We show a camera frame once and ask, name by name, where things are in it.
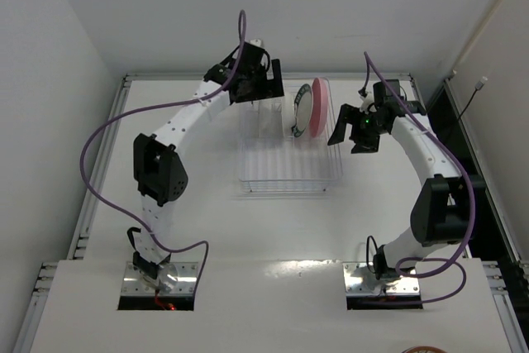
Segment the pink plate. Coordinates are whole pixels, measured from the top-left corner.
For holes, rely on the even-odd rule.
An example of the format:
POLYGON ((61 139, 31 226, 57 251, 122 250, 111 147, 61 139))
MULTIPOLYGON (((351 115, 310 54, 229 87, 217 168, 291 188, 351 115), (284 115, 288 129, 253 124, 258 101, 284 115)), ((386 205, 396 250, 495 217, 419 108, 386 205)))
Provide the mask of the pink plate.
POLYGON ((312 82, 312 114, 309 121, 311 138, 319 137, 326 126, 329 109, 329 88, 325 79, 315 78, 312 82))

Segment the green rimmed white plate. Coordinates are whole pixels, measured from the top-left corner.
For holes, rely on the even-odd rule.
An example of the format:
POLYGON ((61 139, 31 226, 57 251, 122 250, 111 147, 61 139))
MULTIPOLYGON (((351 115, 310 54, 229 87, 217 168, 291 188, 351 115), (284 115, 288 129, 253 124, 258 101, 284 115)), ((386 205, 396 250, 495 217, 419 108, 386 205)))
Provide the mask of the green rimmed white plate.
POLYGON ((299 138, 307 130, 312 117, 312 86, 303 84, 297 91, 293 100, 295 123, 292 126, 293 137, 299 138))

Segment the clear wire dish rack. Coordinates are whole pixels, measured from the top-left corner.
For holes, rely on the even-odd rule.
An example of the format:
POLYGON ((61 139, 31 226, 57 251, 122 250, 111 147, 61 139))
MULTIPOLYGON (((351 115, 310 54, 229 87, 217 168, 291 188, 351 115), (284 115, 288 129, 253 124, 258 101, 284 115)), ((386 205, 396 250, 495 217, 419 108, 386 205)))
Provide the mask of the clear wire dish rack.
MULTIPOLYGON (((294 99, 300 87, 312 86, 315 78, 284 82, 284 96, 294 99)), ((276 138, 248 138, 245 136, 243 116, 250 103, 242 105, 239 116, 238 177, 242 191, 253 194, 323 193, 336 184, 343 175, 341 153, 337 146, 327 144, 335 127, 334 108, 329 88, 329 109, 323 133, 311 138, 309 126, 304 134, 295 138, 284 137, 281 126, 282 98, 276 102, 278 130, 276 138)))

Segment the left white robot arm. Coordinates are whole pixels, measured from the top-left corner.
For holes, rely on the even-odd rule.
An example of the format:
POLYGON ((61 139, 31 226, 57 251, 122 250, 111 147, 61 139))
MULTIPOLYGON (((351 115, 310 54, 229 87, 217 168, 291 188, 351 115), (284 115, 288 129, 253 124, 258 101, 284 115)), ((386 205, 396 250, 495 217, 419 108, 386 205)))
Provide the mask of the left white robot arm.
POLYGON ((236 47, 205 73, 189 105, 133 143, 143 225, 129 235, 132 264, 156 290, 178 280, 161 242, 188 186, 184 153, 232 105, 240 106, 239 179, 247 193, 320 193, 342 176, 340 152, 328 145, 335 125, 328 79, 285 88, 280 62, 261 40, 236 47))

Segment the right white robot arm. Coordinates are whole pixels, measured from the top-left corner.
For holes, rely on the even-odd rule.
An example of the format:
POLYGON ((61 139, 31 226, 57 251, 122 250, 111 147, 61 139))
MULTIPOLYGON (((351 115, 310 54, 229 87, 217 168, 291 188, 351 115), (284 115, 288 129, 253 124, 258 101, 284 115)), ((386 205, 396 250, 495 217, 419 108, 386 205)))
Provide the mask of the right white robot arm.
POLYGON ((373 271, 377 278, 405 275, 430 254, 447 246, 454 264, 472 239, 484 181, 471 176, 431 129, 426 110, 400 93, 394 79, 379 81, 371 91, 359 91, 358 107, 342 106, 340 117, 351 126, 354 154, 375 153, 382 135, 403 149, 421 184, 410 225, 395 240, 377 248, 373 271))

